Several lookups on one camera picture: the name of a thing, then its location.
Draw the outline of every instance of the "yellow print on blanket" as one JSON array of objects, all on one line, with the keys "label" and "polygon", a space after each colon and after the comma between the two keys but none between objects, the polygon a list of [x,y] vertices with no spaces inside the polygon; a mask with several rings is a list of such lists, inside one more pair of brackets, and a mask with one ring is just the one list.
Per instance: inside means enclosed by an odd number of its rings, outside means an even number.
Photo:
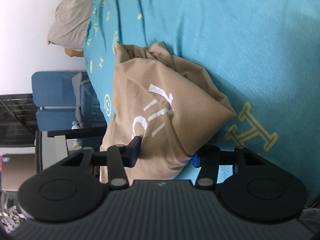
[{"label": "yellow print on blanket", "polygon": [[245,103],[241,112],[237,116],[240,122],[246,120],[250,125],[250,129],[243,132],[237,133],[238,126],[236,124],[232,125],[228,132],[225,134],[226,140],[233,140],[237,145],[245,146],[245,142],[251,140],[256,136],[260,136],[264,140],[263,149],[265,151],[270,150],[273,145],[278,140],[278,134],[276,132],[269,133],[263,126],[258,122],[258,120],[250,112],[251,104],[249,102]]}]

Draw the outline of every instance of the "teal bedsheet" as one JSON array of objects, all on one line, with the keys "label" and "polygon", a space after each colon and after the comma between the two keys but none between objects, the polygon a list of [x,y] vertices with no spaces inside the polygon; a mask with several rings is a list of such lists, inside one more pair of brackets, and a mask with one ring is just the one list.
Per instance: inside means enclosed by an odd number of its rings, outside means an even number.
[{"label": "teal bedsheet", "polygon": [[320,0],[93,0],[84,56],[107,122],[116,41],[164,41],[205,67],[238,114],[210,143],[244,145],[320,197]]}]

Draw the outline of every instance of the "white print on garment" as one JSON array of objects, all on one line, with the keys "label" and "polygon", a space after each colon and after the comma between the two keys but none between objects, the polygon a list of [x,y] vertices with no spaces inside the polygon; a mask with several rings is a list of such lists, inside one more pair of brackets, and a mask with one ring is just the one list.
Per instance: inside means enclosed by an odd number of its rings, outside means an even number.
[{"label": "white print on garment", "polygon": [[[158,95],[161,95],[163,96],[170,104],[171,106],[171,109],[168,109],[168,108],[163,108],[161,109],[160,111],[152,114],[151,116],[148,117],[148,119],[142,117],[142,116],[137,116],[133,119],[133,123],[132,123],[132,132],[133,132],[133,135],[132,135],[132,139],[136,136],[135,134],[135,131],[134,131],[134,128],[136,126],[137,123],[140,123],[144,129],[144,134],[143,136],[146,134],[146,131],[147,131],[147,127],[148,127],[148,123],[147,123],[147,120],[148,122],[156,119],[157,117],[161,116],[161,115],[164,115],[164,114],[169,114],[169,115],[172,115],[173,114],[173,108],[172,108],[172,100],[173,100],[173,96],[172,94],[170,93],[169,96],[167,96],[167,94],[164,92],[163,89],[159,88],[159,87],[156,87],[155,85],[150,85],[149,87],[149,92],[153,92],[153,93],[156,93]],[[157,100],[153,100],[152,102],[150,102],[149,104],[147,104],[147,106],[145,108],[143,108],[143,111],[145,112],[147,109],[149,109],[151,106],[153,106],[154,104],[157,103]],[[154,130],[152,133],[151,133],[151,136],[154,137],[163,127],[165,127],[165,124],[164,122],[156,129]]]}]

